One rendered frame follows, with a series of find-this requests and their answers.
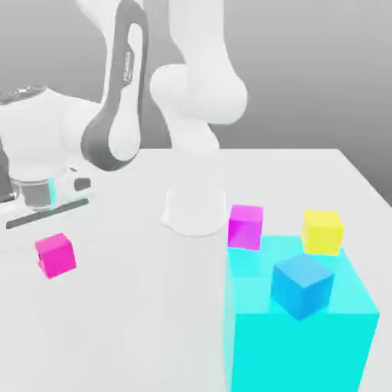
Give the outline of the small pink cube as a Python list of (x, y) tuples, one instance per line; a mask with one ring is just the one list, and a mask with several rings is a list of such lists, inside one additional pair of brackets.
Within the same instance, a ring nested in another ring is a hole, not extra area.
[(55, 234), (35, 242), (38, 265), (48, 279), (77, 267), (71, 241), (64, 234)]

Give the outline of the large cyan box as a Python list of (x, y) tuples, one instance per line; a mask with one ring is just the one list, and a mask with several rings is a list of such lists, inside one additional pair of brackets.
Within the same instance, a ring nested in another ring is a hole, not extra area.
[(227, 249), (223, 320), (227, 392), (358, 392), (379, 311), (348, 255), (317, 256), (334, 274), (328, 306), (298, 321), (271, 297), (273, 266), (297, 236)]

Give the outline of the small magenta cube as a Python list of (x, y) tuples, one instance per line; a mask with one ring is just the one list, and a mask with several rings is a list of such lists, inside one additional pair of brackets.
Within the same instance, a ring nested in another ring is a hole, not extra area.
[(263, 229), (263, 207), (233, 204), (228, 224), (229, 248), (260, 250)]

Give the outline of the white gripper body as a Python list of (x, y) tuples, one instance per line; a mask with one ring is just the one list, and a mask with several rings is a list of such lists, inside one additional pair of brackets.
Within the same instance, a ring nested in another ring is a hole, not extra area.
[(68, 232), (83, 224), (88, 198), (79, 198), (41, 210), (27, 207), (22, 198), (0, 204), (0, 242), (36, 240)]

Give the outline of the small yellow cube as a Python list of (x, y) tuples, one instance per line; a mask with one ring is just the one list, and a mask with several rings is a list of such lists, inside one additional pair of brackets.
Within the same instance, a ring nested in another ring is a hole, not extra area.
[(337, 211), (305, 210), (301, 240), (305, 253), (337, 256), (341, 250), (343, 223)]

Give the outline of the small blue cube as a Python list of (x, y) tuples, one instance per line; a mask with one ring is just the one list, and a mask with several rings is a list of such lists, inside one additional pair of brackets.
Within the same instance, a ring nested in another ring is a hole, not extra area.
[(309, 255), (299, 254), (273, 266), (271, 297), (301, 321), (325, 309), (335, 274)]

